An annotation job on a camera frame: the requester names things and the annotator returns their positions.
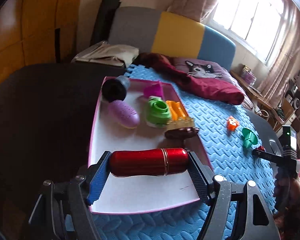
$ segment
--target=red blanket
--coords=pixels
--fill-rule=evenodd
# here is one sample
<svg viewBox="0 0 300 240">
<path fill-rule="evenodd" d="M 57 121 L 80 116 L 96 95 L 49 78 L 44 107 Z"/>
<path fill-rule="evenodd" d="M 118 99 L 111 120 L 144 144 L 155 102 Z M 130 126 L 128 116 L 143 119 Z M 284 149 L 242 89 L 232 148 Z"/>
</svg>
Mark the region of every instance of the red blanket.
<svg viewBox="0 0 300 240">
<path fill-rule="evenodd" d="M 195 78 L 177 70 L 168 57 L 156 53 L 141 53 L 134 62 L 154 68 L 159 73 L 169 75 L 182 90 L 196 96 L 219 100 L 232 105 L 240 105 L 244 95 L 232 84 L 214 78 Z"/>
</svg>

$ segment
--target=red cylinder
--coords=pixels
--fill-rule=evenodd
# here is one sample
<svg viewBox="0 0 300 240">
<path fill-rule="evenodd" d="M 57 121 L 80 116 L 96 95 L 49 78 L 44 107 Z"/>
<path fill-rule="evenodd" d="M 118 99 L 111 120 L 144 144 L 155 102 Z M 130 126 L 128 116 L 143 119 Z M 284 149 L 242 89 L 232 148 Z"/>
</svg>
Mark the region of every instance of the red cylinder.
<svg viewBox="0 0 300 240">
<path fill-rule="evenodd" d="M 115 151 L 109 164 L 111 173 L 117 177 L 168 175 L 187 169 L 188 153 L 182 148 Z"/>
</svg>

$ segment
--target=cat face print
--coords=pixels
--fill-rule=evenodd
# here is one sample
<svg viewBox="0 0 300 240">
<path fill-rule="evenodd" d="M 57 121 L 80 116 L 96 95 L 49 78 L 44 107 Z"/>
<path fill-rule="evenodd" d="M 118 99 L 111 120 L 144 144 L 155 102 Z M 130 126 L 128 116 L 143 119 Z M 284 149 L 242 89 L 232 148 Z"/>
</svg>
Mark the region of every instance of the cat face print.
<svg viewBox="0 0 300 240">
<path fill-rule="evenodd" d="M 195 78 L 222 78 L 221 73 L 215 73 L 212 65 L 200 65 L 194 64 L 191 61 L 186 60 L 186 64 L 189 68 L 188 75 Z"/>
</svg>

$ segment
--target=white tray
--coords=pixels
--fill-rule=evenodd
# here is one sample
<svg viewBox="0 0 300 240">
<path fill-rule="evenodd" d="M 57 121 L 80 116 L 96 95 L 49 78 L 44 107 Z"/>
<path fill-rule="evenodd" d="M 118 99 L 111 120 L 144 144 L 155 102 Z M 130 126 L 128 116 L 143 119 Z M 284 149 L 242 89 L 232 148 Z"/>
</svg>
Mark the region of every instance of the white tray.
<svg viewBox="0 0 300 240">
<path fill-rule="evenodd" d="M 146 125 L 143 89 L 157 82 L 130 79 L 131 85 L 125 102 L 140 114 L 140 125 L 127 129 L 116 123 L 108 114 L 108 103 L 99 94 L 93 120 L 88 166 L 98 162 L 104 151 L 149 150 L 180 147 L 179 141 L 164 138 L 165 128 Z M 165 100 L 181 102 L 168 83 L 162 83 Z M 195 151 L 201 162 L 211 167 L 198 136 L 188 139 L 186 146 Z M 168 176 L 134 176 L 117 178 L 112 174 L 105 184 L 100 198 L 90 210 L 101 214 L 138 214 L 178 207 L 199 200 L 188 172 Z"/>
</svg>

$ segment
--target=green toy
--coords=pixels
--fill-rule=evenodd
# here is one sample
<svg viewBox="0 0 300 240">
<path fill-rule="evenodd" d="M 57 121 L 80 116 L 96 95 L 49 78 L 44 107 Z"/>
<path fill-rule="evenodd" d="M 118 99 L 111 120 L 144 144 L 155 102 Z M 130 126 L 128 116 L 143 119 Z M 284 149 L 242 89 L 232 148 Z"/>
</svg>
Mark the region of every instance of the green toy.
<svg viewBox="0 0 300 240">
<path fill-rule="evenodd" d="M 159 97 L 153 97 L 148 101 L 146 121 L 152 127 L 164 127 L 171 119 L 169 107 Z"/>
<path fill-rule="evenodd" d="M 258 137 L 250 129 L 243 128 L 242 134 L 244 148 L 250 148 L 251 145 L 256 145 L 258 143 Z"/>
</svg>

